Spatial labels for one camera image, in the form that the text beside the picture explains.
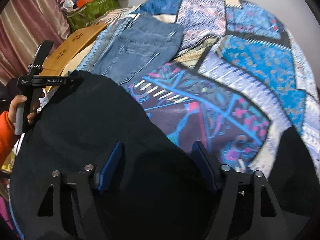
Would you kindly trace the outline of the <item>orange sleeve forearm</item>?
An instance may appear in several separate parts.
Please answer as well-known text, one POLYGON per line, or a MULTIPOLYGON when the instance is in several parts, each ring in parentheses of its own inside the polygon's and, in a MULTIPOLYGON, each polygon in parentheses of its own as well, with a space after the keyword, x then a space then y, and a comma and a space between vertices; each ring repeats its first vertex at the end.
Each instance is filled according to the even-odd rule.
POLYGON ((1 126, 0 126, 0 163, 1 166, 5 162, 6 158, 10 154, 13 146, 16 144, 17 136, 14 131, 15 128, 9 120, 9 112, 4 111, 1 114, 1 126))

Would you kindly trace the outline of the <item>person's left hand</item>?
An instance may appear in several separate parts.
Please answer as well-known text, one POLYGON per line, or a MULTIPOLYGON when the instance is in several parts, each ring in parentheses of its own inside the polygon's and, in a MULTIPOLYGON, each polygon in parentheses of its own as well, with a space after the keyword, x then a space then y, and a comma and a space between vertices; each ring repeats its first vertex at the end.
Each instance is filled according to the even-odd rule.
MULTIPOLYGON (((9 110, 8 110, 8 119, 13 124, 13 126, 15 126, 15 122, 16 122, 17 107, 19 105, 21 105, 22 103, 26 102, 26 100, 27 100, 26 96, 18 94, 11 101, 10 107, 9 107, 9 110)), ((28 122, 30 124, 33 123, 33 120, 34 120, 35 116, 37 115, 37 110, 38 110, 39 107, 40 107, 40 101, 36 100, 36 102, 32 106, 32 111, 27 116, 28 122)))

